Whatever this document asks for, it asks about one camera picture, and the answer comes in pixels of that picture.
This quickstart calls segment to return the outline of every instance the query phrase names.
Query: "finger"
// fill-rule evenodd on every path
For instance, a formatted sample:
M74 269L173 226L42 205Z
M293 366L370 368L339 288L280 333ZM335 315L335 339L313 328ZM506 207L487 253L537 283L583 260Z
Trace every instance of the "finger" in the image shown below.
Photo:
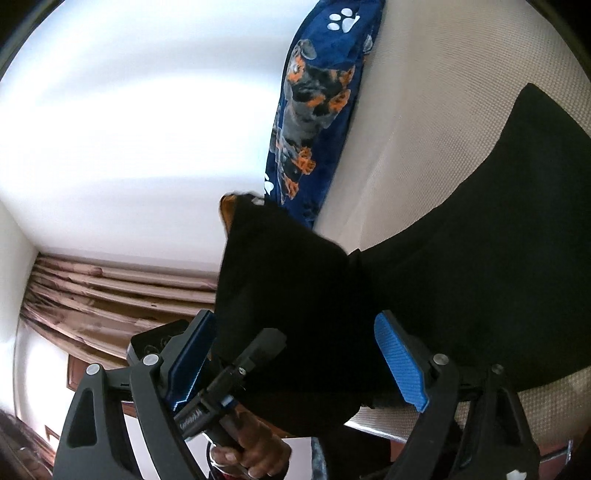
M267 472L267 475L269 475L269 476L274 476L274 475L278 475L279 473L281 473L283 471L283 469L287 466L287 463L289 463L289 461L290 461L291 447L288 444L286 444L285 442L282 442L282 444L283 444L283 448L281 450L280 459Z
M272 454L273 451L278 449L278 446L275 443L271 431L268 429L261 429L258 442L253 448L244 452L241 463L247 468L256 465L268 455Z
M241 412L239 415L238 443L249 450L256 446L261 437L271 437L271 430L250 412Z
M262 478L273 469L281 459L281 448L275 448L267 454L263 460L248 469L248 475L253 478Z
M242 460L240 452L228 447L214 447L209 451L209 456L217 465L237 465Z

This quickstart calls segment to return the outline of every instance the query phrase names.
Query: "black fabric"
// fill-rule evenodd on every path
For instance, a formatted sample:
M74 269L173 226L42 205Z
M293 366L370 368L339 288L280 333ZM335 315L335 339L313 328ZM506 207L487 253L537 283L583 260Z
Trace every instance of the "black fabric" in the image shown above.
M501 363L516 389L591 365L591 139L528 85L482 165L441 206L349 257L273 206L241 197L219 277L214 351L263 327L287 349L239 398L299 436L397 389L373 322L391 309L434 352Z
M379 309L518 391L591 365L591 139L534 85L438 208L358 253Z
M251 198L238 197L226 245L213 352L230 362L262 328L284 332L286 350L249 375L239 400L293 435L314 436L371 399L367 372L397 388L374 341L371 314L360 310L367 295L345 252L279 207Z
M312 447L312 480L358 480L391 464L389 440L344 425L313 439Z

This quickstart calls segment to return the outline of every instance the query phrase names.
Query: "curtain fold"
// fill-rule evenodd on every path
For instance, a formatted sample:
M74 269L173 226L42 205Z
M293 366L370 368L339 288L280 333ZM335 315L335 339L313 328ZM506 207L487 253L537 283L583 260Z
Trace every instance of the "curtain fold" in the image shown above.
M129 341L213 310L217 280L102 267L40 255L21 321L67 353L105 368L127 365Z

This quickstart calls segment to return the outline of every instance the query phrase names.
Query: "blue rubber grip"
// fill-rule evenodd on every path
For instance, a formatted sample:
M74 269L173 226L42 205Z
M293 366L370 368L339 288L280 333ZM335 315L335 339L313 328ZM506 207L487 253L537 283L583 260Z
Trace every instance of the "blue rubber grip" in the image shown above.
M429 399L423 373L383 313L375 318L374 335L404 400L424 412Z

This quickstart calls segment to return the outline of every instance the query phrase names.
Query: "metal screw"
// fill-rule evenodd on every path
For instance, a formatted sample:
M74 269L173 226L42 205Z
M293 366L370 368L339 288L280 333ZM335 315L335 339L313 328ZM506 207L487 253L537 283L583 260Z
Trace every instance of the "metal screw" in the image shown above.
M158 360L160 360L160 357L155 353L151 353L144 357L144 365L147 365L148 367L150 367L151 365L156 365L158 363Z
M437 365L447 365L449 363L449 357L447 355L443 355L443 353L437 353L433 356L433 361Z
M86 367L86 373L89 375L96 375L99 371L100 371L99 364L91 364L88 367Z

